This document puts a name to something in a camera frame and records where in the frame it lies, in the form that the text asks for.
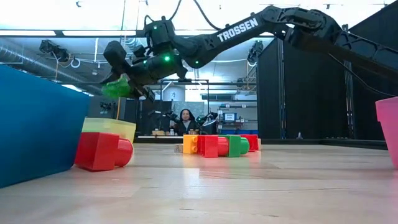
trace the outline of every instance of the red block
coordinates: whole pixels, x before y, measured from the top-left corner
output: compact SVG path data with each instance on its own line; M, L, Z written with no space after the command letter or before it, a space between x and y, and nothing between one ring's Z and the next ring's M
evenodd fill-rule
M229 151L228 140L216 135L198 136L197 153L205 158L226 156Z
M132 156L132 144L119 135L109 133L82 133L75 164L90 171L113 170L125 166Z
M259 141L257 134L241 134L241 137L246 138L249 141L249 152L259 150Z

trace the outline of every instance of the ceiling duct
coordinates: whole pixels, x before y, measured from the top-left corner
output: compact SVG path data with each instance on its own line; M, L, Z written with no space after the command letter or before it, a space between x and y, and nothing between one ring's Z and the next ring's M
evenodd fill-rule
M9 63L15 68L43 78L55 76L55 66L49 65L48 60L40 58L32 51L23 49L6 39L0 39L0 62ZM61 82L89 82L87 79L79 77L75 72L62 67L58 67L57 80ZM92 94L101 94L101 88L97 86L88 85L84 86L84 89Z

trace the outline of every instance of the black robotic arm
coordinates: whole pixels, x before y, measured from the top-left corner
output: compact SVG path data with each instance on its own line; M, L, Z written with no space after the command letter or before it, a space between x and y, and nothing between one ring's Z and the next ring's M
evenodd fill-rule
M398 81L398 51L343 31L333 18L317 10L268 6L214 34L189 38L175 35L172 21L165 17L146 25L144 31L148 47L139 46L134 51L132 66L125 61L126 52L118 42L110 42L104 51L113 73L103 83L126 73L135 97L144 94L145 85L173 73L184 78L187 70L182 60L200 68L221 52L265 32L298 49L334 55Z

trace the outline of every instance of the wooden floor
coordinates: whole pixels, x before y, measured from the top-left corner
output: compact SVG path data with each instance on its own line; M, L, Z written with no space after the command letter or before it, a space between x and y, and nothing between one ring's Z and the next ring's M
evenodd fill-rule
M0 189L0 223L398 223L387 151L263 146L204 159L135 144L125 168L70 171Z

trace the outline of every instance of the pink bin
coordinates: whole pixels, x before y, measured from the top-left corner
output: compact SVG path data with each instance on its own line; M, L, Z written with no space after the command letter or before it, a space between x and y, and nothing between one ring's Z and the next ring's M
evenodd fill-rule
M398 169L398 97L377 101L376 111L392 163Z

